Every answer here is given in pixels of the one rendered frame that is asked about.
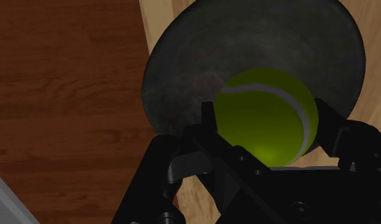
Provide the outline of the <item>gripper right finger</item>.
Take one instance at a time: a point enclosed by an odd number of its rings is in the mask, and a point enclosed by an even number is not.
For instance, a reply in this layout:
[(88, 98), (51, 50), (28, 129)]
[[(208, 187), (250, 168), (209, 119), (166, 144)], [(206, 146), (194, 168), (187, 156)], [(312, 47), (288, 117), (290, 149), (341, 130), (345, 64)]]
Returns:
[(319, 123), (315, 141), (341, 170), (381, 174), (381, 132), (374, 126), (348, 120), (322, 99), (315, 100)]

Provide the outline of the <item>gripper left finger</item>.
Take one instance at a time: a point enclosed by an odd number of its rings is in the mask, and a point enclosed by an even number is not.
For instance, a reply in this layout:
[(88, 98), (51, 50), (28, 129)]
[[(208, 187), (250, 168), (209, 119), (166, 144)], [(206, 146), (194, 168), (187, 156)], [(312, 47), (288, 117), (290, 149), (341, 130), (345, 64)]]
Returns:
[(269, 206), (251, 183), (270, 169), (218, 133), (214, 107), (202, 103), (202, 122), (182, 137), (154, 137), (111, 224), (186, 224), (173, 205), (183, 179), (201, 180), (221, 213), (215, 224), (272, 224)]

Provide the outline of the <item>yellow-green tennis ball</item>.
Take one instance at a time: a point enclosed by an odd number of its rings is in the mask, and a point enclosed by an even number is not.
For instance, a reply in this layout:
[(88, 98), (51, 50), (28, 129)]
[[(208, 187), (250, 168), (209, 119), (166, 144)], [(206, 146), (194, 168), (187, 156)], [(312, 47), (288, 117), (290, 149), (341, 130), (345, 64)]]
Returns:
[(311, 147), (319, 123), (314, 96), (293, 75), (251, 69), (228, 80), (214, 100), (218, 134), (268, 167), (289, 165)]

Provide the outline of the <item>grey box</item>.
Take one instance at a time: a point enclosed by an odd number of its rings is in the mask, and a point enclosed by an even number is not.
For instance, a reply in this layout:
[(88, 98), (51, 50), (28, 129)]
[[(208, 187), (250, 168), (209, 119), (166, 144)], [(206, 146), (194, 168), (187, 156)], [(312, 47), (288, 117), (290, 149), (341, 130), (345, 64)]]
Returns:
[(1, 177), (0, 224), (40, 224)]

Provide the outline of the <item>dark grey round plate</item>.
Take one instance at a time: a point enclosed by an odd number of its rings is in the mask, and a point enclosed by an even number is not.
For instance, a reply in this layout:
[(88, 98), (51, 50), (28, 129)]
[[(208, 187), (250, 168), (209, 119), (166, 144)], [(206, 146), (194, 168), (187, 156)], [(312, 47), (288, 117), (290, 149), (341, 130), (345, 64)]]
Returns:
[(297, 77), (348, 117), (364, 83), (363, 39), (340, 0), (195, 0), (148, 59), (145, 114), (156, 134), (179, 137), (229, 79), (264, 67)]

